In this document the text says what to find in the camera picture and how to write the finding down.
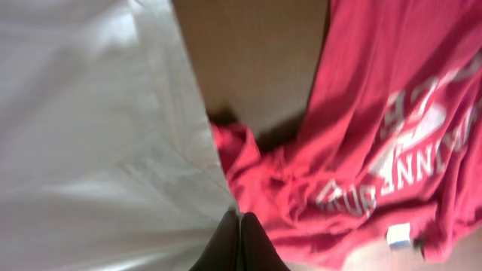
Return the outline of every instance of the white fabric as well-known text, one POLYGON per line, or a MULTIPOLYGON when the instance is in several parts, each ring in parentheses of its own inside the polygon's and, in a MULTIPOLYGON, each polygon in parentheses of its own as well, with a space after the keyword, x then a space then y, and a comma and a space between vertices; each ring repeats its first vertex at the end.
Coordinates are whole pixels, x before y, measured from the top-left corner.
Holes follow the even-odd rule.
POLYGON ((235 204, 167 0, 0 2, 0 270, 187 270, 235 204))

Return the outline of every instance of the clothing label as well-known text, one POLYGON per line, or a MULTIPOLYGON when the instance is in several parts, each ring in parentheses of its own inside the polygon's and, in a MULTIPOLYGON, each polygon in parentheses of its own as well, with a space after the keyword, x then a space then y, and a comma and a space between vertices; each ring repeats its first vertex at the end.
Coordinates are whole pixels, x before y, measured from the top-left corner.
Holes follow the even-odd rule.
POLYGON ((410 246, 410 223, 390 226, 386 233, 386 242, 391 249, 410 246))

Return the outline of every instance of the red shirt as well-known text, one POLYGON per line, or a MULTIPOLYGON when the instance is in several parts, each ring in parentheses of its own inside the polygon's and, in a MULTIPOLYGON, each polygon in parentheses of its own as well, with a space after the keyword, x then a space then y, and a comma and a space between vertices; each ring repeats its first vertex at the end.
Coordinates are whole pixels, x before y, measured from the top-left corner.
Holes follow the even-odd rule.
POLYGON ((410 223, 445 259, 482 219, 482 2, 331 1, 297 139, 213 126, 232 194, 284 260, 339 268, 410 223))

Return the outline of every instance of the floor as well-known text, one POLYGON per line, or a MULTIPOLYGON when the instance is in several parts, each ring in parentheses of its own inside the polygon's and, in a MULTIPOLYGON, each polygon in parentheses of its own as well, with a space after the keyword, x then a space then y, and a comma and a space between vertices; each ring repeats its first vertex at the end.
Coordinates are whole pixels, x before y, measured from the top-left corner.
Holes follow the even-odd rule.
MULTIPOLYGON (((294 138, 328 31, 326 0, 173 0, 208 114, 241 121, 262 151, 294 138)), ((345 270, 479 270, 482 231, 446 263, 384 240, 357 248, 345 270)), ((290 265, 293 270, 314 270, 290 265)))

